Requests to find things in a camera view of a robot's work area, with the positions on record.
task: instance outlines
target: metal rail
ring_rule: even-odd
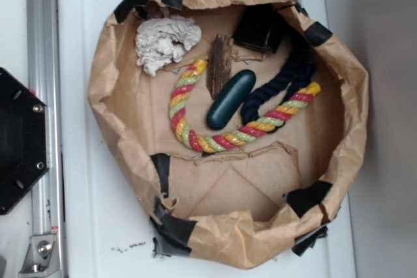
[[[29,88],[48,107],[50,169],[32,189],[33,237],[19,276],[65,278],[57,0],[27,0],[27,43]]]

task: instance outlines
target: rope toy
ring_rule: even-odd
[[[300,89],[288,101],[283,102],[275,109],[269,111],[265,116],[251,121],[237,130],[226,132],[221,135],[199,135],[191,129],[185,115],[185,105],[191,90],[199,81],[204,72],[207,61],[197,59],[185,71],[171,95],[169,103],[169,118],[171,126],[178,141],[187,148],[198,152],[216,153],[242,146],[260,138],[266,133],[275,130],[289,120],[300,109],[306,107],[321,91],[320,85],[311,82],[306,88]]]

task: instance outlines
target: black hexagonal plate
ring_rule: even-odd
[[[0,215],[48,170],[46,106],[0,68]]]

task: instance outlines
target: metal bracket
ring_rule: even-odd
[[[48,277],[59,270],[56,235],[32,236],[19,278]]]

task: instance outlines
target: dark green oval object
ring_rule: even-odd
[[[242,70],[226,84],[207,114],[207,124],[213,130],[224,128],[255,86],[256,75]]]

